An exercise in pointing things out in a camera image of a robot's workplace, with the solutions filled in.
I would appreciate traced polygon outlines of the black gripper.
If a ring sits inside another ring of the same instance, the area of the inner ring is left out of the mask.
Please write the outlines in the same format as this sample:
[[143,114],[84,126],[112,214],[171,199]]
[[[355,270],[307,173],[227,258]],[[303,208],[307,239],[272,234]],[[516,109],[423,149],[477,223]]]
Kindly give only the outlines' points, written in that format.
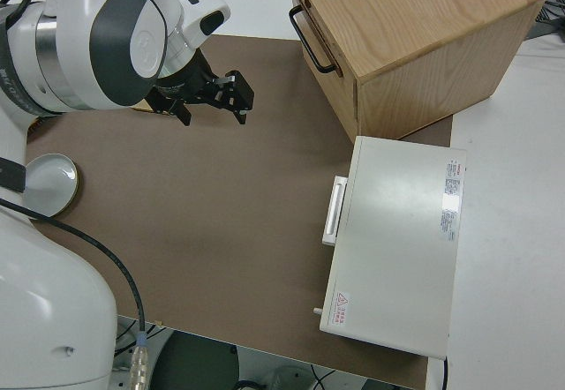
[[157,79],[147,95],[147,103],[154,112],[169,110],[184,126],[189,126],[192,114],[185,103],[205,103],[218,109],[229,110],[240,124],[246,123],[246,116],[252,110],[254,91],[240,71],[226,74],[228,83],[224,86],[226,100],[216,95],[221,88],[216,85],[218,76],[200,49],[179,71]]

